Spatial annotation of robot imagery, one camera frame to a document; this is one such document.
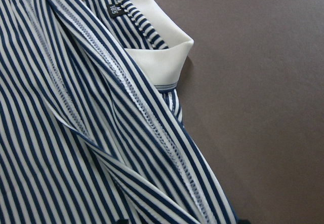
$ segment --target size label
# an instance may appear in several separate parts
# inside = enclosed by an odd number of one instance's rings
[[[108,13],[111,18],[126,14],[120,5],[107,5]]]

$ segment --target brown floor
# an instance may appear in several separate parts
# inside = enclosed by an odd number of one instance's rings
[[[156,0],[194,40],[184,123],[241,218],[324,223],[324,0]]]

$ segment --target clothing label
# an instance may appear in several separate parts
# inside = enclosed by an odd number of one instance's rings
[[[120,5],[107,5],[108,13],[111,18],[126,14]]]

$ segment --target striped shirt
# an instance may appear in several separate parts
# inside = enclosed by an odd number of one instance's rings
[[[0,29],[0,223],[236,223],[153,0],[0,0]]]

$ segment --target blue and white striped fabric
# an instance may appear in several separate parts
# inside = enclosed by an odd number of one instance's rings
[[[131,0],[0,0],[0,29],[0,223],[236,223]]]

